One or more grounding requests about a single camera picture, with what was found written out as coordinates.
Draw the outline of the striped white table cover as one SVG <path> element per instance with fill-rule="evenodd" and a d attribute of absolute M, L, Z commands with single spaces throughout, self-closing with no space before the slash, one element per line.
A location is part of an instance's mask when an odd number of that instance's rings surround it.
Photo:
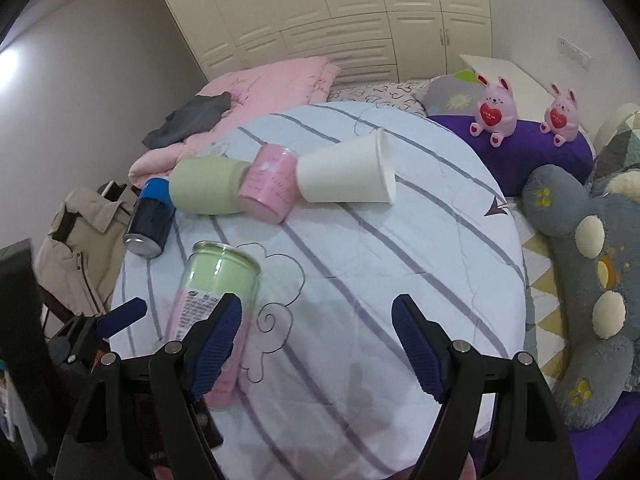
<path fill-rule="evenodd" d="M 142 298 L 142 320 L 113 337 L 123 358 L 155 352 L 193 245 L 233 246 L 262 267 L 254 320 L 228 408 L 214 421 L 230 479 L 383 479 L 418 459 L 438 412 L 395 335 L 392 303 L 413 298 L 479 352 L 522 348 L 525 272 L 495 179 L 454 133 L 394 108 L 323 103 L 257 118 L 212 150 L 253 160 L 267 144 L 299 155 L 386 133 L 393 205 L 297 204 L 280 224 L 247 214 L 177 214 L 164 252 L 128 255 L 115 304 Z"/>

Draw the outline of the geometric patterned pillow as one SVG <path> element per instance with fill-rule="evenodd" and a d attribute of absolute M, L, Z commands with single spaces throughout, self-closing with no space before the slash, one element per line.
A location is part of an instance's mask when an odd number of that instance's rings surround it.
<path fill-rule="evenodd" d="M 594 140 L 592 180 L 639 168 L 639 105 L 621 105 L 600 127 Z"/>

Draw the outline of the pink bunny toy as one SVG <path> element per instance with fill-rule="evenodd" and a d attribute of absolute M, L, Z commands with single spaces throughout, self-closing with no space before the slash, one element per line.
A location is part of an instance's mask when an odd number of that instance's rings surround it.
<path fill-rule="evenodd" d="M 479 136 L 482 132 L 488 132 L 490 145 L 500 148 L 502 142 L 512 136 L 518 124 L 512 86 L 503 76 L 499 76 L 497 82 L 491 82 L 480 72 L 476 72 L 475 76 L 484 87 L 484 94 L 477 102 L 469 133 Z"/>
<path fill-rule="evenodd" d="M 576 93 L 573 89 L 562 92 L 552 82 L 550 88 L 554 95 L 553 102 L 544 112 L 544 120 L 539 129 L 543 134 L 551 134 L 553 145 L 560 148 L 565 143 L 574 142 L 579 133 L 579 113 Z"/>

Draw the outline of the pale green cup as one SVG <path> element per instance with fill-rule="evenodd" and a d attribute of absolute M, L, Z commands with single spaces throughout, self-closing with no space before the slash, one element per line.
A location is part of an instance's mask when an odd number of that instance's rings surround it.
<path fill-rule="evenodd" d="M 169 177 L 169 195 L 186 214 L 236 214 L 250 162 L 219 155 L 183 159 Z"/>

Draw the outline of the dark grey garment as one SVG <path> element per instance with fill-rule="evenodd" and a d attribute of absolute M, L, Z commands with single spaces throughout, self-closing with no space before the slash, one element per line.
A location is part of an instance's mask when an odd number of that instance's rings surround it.
<path fill-rule="evenodd" d="M 185 106 L 171 112 L 163 125 L 148 133 L 142 143 L 149 150 L 156 150 L 182 142 L 195 133 L 209 131 L 230 110 L 231 104 L 230 92 L 218 96 L 194 96 Z"/>

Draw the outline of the pink folded quilt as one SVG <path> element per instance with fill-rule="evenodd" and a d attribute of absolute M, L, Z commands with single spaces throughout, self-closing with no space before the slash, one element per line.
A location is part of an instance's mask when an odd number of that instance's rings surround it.
<path fill-rule="evenodd" d="M 186 140 L 143 154 L 129 169 L 131 184 L 141 188 L 152 177 L 171 174 L 180 160 L 201 154 L 228 131 L 271 113 L 324 102 L 341 69 L 325 56 L 293 58 L 226 73 L 201 88 L 201 96 L 231 94 L 231 107 L 220 122 Z"/>

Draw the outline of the clear cup green pink liner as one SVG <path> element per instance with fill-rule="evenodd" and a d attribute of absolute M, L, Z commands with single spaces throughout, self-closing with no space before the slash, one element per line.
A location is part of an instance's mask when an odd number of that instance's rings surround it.
<path fill-rule="evenodd" d="M 242 322 L 230 356 L 222 364 L 216 382 L 204 392 L 204 400 L 213 410 L 231 404 L 261 273 L 251 255 L 210 240 L 193 245 L 183 272 L 168 322 L 167 341 L 183 339 L 194 323 L 206 320 L 226 292 L 232 292 L 242 302 Z"/>

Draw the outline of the heart print bed sheet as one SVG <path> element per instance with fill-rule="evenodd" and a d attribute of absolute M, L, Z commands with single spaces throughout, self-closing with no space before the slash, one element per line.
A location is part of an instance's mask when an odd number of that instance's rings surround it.
<path fill-rule="evenodd" d="M 365 102 L 375 107 L 395 107 L 398 110 L 425 116 L 423 106 L 416 99 L 417 94 L 428 88 L 428 80 L 404 82 L 376 82 L 375 84 L 358 84 L 351 87 L 334 87 L 331 89 L 328 102 L 350 101 Z"/>

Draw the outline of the white bedside board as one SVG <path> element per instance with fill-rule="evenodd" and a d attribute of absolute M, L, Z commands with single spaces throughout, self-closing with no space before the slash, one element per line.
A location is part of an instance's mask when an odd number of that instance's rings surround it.
<path fill-rule="evenodd" d="M 584 140 L 591 154 L 594 154 L 592 143 L 588 140 L 587 133 L 580 123 L 580 106 L 577 104 L 577 94 L 573 88 L 561 88 L 556 82 L 550 82 L 545 87 L 532 76 L 526 74 L 517 65 L 500 58 L 486 58 L 486 56 L 460 54 L 461 61 L 480 75 L 480 83 L 487 86 L 494 84 L 500 86 L 500 80 L 504 79 L 512 93 L 512 101 L 519 120 L 531 120 L 532 122 L 546 122 L 546 111 L 551 108 L 557 99 L 564 105 L 572 104 L 576 110 L 569 112 L 567 127 L 576 130 L 574 139 L 567 137 L 567 142 Z"/>

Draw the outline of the beige jacket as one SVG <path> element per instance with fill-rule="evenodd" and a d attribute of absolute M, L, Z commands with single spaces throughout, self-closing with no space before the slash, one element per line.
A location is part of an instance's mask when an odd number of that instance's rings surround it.
<path fill-rule="evenodd" d="M 70 312 L 91 316 L 111 309 L 136 201 L 131 188 L 118 200 L 74 188 L 58 207 L 36 255 L 35 272 L 44 290 Z"/>

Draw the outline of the white paper cup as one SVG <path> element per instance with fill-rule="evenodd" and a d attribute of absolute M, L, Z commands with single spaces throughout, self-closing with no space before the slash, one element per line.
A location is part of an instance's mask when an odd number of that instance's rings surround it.
<path fill-rule="evenodd" d="M 300 156 L 296 181 L 308 203 L 393 205 L 395 167 L 386 131 L 374 129 L 357 139 Z"/>

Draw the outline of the white wall socket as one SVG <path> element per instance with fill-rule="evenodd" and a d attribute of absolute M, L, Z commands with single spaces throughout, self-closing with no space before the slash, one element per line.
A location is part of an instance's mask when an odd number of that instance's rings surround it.
<path fill-rule="evenodd" d="M 591 58 L 588 53 L 563 37 L 558 38 L 558 43 L 556 45 L 558 46 L 559 54 L 564 55 L 584 70 L 588 70 L 591 62 Z"/>

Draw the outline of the dark blue soda can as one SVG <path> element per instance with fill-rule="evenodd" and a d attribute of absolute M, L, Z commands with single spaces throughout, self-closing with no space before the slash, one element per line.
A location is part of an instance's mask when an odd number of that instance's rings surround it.
<path fill-rule="evenodd" d="M 158 257 L 164 251 L 175 212 L 169 181 L 165 178 L 147 180 L 124 234 L 128 252 L 145 259 Z"/>

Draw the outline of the left pink bunny toy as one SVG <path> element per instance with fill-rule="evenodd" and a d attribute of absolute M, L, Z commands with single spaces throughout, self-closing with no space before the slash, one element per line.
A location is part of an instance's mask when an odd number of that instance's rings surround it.
<path fill-rule="evenodd" d="M 479 136 L 482 132 L 488 132 L 490 145 L 500 148 L 502 142 L 512 136 L 518 124 L 512 86 L 503 76 L 499 76 L 497 82 L 491 82 L 480 72 L 476 72 L 475 76 L 484 87 L 484 94 L 477 102 L 469 133 Z"/>

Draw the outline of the pink paper cup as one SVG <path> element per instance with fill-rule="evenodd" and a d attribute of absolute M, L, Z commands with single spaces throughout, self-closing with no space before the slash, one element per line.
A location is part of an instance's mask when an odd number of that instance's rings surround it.
<path fill-rule="evenodd" d="M 259 220 L 279 224 L 299 198 L 297 156 L 278 144 L 263 145 L 239 190 L 239 206 Z"/>

